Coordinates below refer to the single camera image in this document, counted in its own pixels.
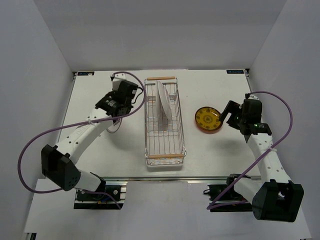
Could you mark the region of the yellow patterned plate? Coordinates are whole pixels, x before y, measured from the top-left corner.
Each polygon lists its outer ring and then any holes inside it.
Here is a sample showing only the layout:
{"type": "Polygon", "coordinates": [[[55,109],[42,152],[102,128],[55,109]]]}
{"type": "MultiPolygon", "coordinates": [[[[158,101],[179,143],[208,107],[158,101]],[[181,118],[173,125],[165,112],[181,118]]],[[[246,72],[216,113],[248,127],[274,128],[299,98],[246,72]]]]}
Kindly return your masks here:
{"type": "Polygon", "coordinates": [[[199,108],[194,116],[200,122],[200,126],[205,129],[214,129],[219,125],[220,112],[210,106],[199,108]]]}

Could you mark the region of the orange translucent plate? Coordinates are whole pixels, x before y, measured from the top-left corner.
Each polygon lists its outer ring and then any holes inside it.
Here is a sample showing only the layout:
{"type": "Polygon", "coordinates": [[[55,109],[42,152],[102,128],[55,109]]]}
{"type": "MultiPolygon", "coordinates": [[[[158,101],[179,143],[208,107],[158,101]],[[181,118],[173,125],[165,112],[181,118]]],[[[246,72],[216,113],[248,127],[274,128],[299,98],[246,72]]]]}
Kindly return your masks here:
{"type": "Polygon", "coordinates": [[[219,122],[218,122],[219,125],[218,125],[216,128],[206,129],[206,128],[203,128],[203,127],[200,126],[200,122],[199,122],[197,119],[195,119],[194,122],[195,122],[196,128],[197,128],[199,131],[201,131],[202,133],[205,133],[205,134],[215,134],[215,133],[217,133],[217,132],[221,129],[221,127],[223,126],[223,123],[219,121],[219,122]]]}

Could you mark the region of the white plate with red characters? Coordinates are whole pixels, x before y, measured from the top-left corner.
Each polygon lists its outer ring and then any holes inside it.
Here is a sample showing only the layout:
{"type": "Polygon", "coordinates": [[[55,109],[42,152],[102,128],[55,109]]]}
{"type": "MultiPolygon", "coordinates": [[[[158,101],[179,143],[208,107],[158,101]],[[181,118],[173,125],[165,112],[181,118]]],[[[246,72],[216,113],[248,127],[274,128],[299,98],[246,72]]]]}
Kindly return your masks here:
{"type": "Polygon", "coordinates": [[[113,124],[106,129],[106,131],[110,134],[116,133],[122,124],[122,120],[122,118],[119,118],[116,121],[114,121],[113,124]]]}

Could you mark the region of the plain white plate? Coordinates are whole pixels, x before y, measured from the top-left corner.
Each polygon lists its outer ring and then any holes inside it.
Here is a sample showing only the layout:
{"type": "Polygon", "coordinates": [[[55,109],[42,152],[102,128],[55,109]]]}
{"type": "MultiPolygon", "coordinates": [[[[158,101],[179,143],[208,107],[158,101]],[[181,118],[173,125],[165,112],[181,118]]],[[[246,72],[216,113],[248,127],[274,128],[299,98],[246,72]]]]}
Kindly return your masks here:
{"type": "Polygon", "coordinates": [[[170,95],[164,84],[160,81],[156,82],[155,107],[158,118],[162,117],[164,113],[168,120],[172,119],[170,95]]]}

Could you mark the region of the metal wire dish rack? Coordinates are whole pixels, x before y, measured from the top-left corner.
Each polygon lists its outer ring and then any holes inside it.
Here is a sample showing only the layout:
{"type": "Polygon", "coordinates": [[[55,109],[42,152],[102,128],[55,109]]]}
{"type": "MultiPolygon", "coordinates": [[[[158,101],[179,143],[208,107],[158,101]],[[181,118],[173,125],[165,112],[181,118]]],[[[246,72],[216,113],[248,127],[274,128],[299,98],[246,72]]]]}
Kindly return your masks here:
{"type": "Polygon", "coordinates": [[[175,76],[148,77],[144,80],[145,159],[149,168],[180,167],[187,154],[178,79],[175,76]],[[169,94],[172,119],[157,117],[156,83],[162,82],[169,94]]]}

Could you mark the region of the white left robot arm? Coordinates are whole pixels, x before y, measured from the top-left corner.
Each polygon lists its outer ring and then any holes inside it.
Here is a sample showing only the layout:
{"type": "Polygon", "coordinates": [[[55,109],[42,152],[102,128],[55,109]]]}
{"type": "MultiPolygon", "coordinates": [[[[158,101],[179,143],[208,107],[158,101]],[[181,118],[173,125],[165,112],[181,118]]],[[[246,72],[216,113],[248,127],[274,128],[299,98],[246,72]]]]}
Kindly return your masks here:
{"type": "Polygon", "coordinates": [[[95,104],[84,125],[55,146],[47,144],[41,150],[42,174],[64,191],[75,188],[88,191],[96,200],[103,198],[106,182],[93,173],[79,170],[76,164],[103,131],[130,113],[138,88],[137,84],[126,79],[114,81],[112,90],[95,104]]]}

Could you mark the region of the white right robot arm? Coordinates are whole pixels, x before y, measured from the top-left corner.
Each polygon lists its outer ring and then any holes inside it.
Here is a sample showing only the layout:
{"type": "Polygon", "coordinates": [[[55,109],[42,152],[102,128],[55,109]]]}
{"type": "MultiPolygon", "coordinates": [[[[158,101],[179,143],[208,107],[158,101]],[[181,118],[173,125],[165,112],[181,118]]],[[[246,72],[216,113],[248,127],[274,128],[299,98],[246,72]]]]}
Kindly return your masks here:
{"type": "Polygon", "coordinates": [[[232,174],[227,179],[224,192],[236,200],[242,196],[251,204],[257,220],[293,223],[298,215],[304,189],[293,183],[285,172],[273,144],[272,131],[263,123],[262,102],[253,97],[242,104],[228,102],[219,121],[228,117],[227,124],[239,130],[256,158],[261,184],[255,183],[246,174],[232,174]]]}

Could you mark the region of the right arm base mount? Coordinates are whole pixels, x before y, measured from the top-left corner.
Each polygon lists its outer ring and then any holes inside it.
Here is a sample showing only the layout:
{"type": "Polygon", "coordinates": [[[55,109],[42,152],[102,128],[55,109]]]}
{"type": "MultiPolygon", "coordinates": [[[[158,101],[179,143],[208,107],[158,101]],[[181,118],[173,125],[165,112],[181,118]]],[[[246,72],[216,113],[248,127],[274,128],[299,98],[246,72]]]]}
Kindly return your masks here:
{"type": "MultiPolygon", "coordinates": [[[[219,194],[221,194],[239,174],[231,174],[224,184],[209,184],[208,189],[203,191],[204,195],[209,196],[209,200],[212,202],[219,194]]],[[[234,190],[236,184],[229,189],[214,206],[218,207],[210,209],[210,212],[252,212],[252,205],[241,194],[234,190]]]]}

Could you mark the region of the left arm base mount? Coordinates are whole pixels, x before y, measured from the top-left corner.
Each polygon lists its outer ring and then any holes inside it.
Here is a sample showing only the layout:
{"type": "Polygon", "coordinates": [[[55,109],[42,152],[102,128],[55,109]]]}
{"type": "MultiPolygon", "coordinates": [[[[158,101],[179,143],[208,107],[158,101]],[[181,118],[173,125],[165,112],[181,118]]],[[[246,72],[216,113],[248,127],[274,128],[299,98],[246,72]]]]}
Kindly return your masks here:
{"type": "Polygon", "coordinates": [[[124,184],[107,184],[104,188],[105,194],[91,194],[83,190],[77,190],[73,208],[75,210],[120,210],[126,198],[127,187],[124,184]]]}

